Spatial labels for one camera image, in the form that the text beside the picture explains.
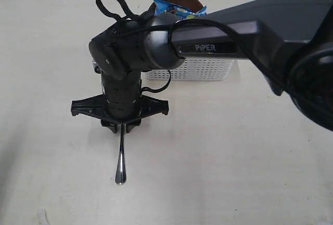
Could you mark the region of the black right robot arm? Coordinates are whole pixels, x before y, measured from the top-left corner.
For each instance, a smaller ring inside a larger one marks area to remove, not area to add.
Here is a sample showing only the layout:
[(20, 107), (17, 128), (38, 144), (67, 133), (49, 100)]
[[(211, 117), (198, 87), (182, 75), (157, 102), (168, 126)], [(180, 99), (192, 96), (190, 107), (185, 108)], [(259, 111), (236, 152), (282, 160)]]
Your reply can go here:
[(332, 129), (332, 0), (256, 0), (192, 19), (136, 15), (116, 1), (124, 16), (96, 0), (115, 22), (88, 45), (103, 93), (73, 101), (73, 116), (99, 119), (113, 132), (132, 129), (169, 112), (167, 101), (148, 96), (143, 72), (171, 71), (193, 57), (230, 58), (250, 60), (275, 95), (287, 93), (307, 118)]

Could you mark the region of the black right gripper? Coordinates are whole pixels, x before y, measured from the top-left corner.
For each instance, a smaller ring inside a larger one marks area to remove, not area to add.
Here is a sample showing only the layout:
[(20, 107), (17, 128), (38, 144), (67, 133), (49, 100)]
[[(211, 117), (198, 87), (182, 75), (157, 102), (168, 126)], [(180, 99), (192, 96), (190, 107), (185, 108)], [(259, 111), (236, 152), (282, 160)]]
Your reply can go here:
[(110, 121), (132, 121), (125, 125), (125, 132), (130, 133), (132, 129), (140, 126), (141, 119), (159, 113), (167, 115), (169, 112), (168, 101), (143, 95), (143, 92), (164, 91), (169, 86), (168, 82), (159, 89), (142, 87), (141, 72), (130, 71), (121, 80), (102, 73), (101, 85), (104, 90), (102, 95), (72, 101), (73, 116), (82, 114), (100, 119), (101, 126), (112, 133), (118, 132), (120, 124)]

